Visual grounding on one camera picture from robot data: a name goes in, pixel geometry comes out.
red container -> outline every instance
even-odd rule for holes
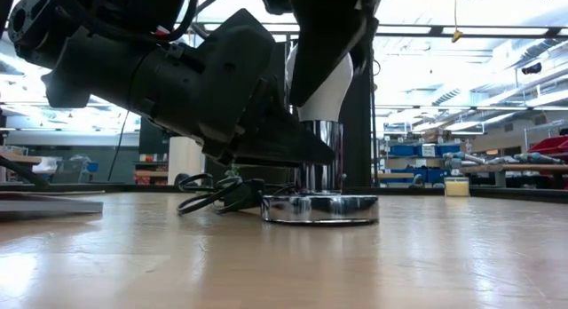
[[[568,136],[544,139],[529,149],[529,153],[543,155],[561,154],[566,151],[568,151]]]

chrome base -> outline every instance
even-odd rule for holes
[[[379,220],[379,197],[310,194],[265,196],[261,217],[294,225],[364,225]]]

metal stand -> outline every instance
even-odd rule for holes
[[[379,219],[378,197],[341,195],[343,180],[343,126],[337,122],[304,122],[335,151],[327,166],[304,164],[296,169],[300,194],[266,196],[261,205],[265,221],[297,225],[365,225]]]

yellow cable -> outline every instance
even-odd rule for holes
[[[454,0],[454,25],[455,31],[454,36],[452,37],[452,43],[457,42],[463,35],[463,33],[458,29],[458,0]]]

yellow container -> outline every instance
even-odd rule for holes
[[[469,178],[446,177],[446,197],[469,197]]]

